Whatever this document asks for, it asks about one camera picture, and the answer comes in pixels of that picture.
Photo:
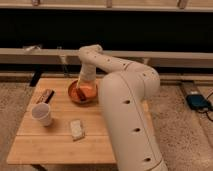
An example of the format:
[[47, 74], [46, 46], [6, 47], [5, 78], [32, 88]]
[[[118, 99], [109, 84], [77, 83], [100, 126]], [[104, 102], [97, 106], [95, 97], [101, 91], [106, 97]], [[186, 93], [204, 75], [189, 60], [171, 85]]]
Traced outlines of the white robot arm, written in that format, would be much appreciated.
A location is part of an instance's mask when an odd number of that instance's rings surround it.
[[145, 64], [105, 55], [99, 45], [78, 51], [81, 82], [93, 82], [96, 70], [106, 72], [98, 88], [104, 117], [119, 171], [168, 171], [141, 102], [160, 87], [155, 69]]

